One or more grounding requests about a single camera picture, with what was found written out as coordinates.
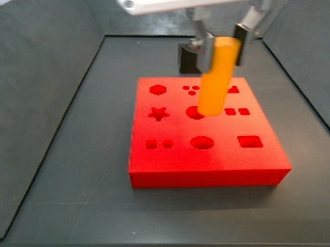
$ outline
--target square hole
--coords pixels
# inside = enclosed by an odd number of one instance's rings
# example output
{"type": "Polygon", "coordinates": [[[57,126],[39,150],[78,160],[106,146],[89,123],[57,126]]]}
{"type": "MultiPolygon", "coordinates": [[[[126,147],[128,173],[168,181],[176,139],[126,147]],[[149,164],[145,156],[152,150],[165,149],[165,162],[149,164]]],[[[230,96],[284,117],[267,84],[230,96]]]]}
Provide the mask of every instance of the square hole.
{"type": "Polygon", "coordinates": [[[248,108],[240,108],[238,111],[242,115],[250,115],[250,111],[248,108]]]}
{"type": "Polygon", "coordinates": [[[225,112],[226,112],[226,114],[230,115],[230,116],[233,116],[233,115],[237,114],[237,111],[236,111],[234,108],[225,108],[225,112]]]}
{"type": "Polygon", "coordinates": [[[158,140],[148,140],[146,141],[146,149],[148,150],[154,150],[158,148],[158,140]]]}
{"type": "Polygon", "coordinates": [[[238,136],[238,141],[242,148],[264,148],[261,137],[257,135],[238,136]]]}

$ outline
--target orange cylinder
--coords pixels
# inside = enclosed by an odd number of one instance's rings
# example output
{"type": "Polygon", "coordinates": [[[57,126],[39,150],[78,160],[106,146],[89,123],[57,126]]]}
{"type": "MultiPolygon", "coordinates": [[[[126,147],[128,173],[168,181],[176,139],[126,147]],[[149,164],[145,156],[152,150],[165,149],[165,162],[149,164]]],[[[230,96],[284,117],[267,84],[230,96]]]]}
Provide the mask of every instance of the orange cylinder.
{"type": "Polygon", "coordinates": [[[206,116],[217,116],[225,108],[241,41],[232,37],[217,37],[214,44],[213,66],[202,75],[202,88],[198,111],[206,116]]]}

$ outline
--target star-shaped hole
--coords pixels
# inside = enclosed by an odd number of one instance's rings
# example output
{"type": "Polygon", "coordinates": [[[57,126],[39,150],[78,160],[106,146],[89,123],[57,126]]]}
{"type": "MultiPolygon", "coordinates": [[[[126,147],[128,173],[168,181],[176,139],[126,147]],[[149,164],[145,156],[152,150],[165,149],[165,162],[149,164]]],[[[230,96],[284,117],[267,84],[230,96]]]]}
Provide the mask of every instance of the star-shaped hole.
{"type": "Polygon", "coordinates": [[[166,107],[158,109],[157,107],[152,108],[153,113],[149,115],[150,118],[156,118],[160,122],[165,117],[169,117],[170,114],[166,112],[166,107]]]}

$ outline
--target gray wall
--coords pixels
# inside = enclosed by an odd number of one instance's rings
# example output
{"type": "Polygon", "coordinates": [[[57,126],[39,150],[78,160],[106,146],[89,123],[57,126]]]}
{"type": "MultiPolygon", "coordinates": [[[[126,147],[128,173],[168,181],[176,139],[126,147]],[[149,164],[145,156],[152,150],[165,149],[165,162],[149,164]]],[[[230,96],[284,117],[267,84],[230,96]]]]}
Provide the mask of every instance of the gray wall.
{"type": "Polygon", "coordinates": [[[2,238],[104,33],[83,0],[14,0],[0,23],[2,238]]]}
{"type": "Polygon", "coordinates": [[[330,126],[329,13],[329,0],[289,0],[265,42],[330,126]]]}

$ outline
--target red shape sorter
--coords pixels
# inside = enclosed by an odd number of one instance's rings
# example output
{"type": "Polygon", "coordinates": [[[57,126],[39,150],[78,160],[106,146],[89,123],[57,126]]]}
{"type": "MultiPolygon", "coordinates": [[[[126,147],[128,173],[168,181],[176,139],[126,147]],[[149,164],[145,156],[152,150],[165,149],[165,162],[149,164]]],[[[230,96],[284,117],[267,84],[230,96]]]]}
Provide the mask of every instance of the red shape sorter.
{"type": "Polygon", "coordinates": [[[198,77],[140,80],[132,186],[279,185],[291,161],[245,79],[233,79],[217,117],[198,113],[200,90],[198,77]]]}

